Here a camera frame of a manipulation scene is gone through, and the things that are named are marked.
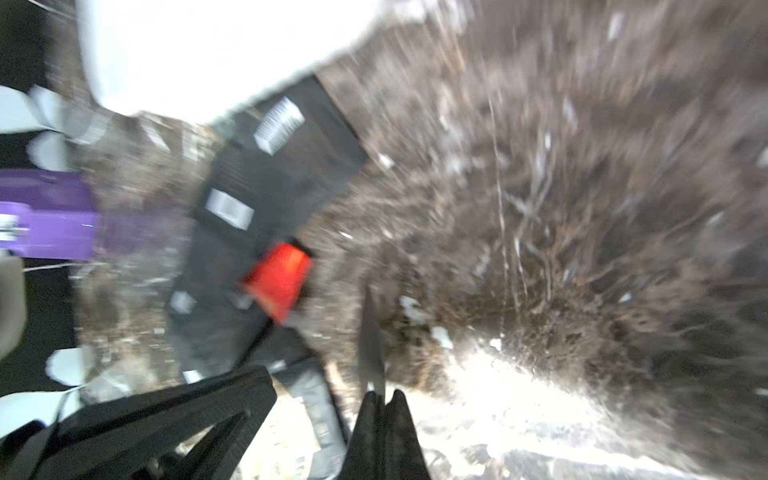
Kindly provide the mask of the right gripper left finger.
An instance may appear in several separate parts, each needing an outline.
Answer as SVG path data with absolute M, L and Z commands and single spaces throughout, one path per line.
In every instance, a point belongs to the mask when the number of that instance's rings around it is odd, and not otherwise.
M 2 438 L 1 476 L 134 479 L 201 434 L 161 478 L 229 479 L 276 399 L 270 374 L 253 366 L 90 405 L 48 427 L 32 421 Z

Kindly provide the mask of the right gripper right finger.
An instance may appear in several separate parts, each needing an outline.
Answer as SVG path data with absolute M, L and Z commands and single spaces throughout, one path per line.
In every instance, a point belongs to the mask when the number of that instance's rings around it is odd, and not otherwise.
M 428 471 L 404 392 L 386 398 L 384 347 L 374 296 L 363 288 L 358 336 L 358 376 L 363 392 L 339 477 L 428 479 Z

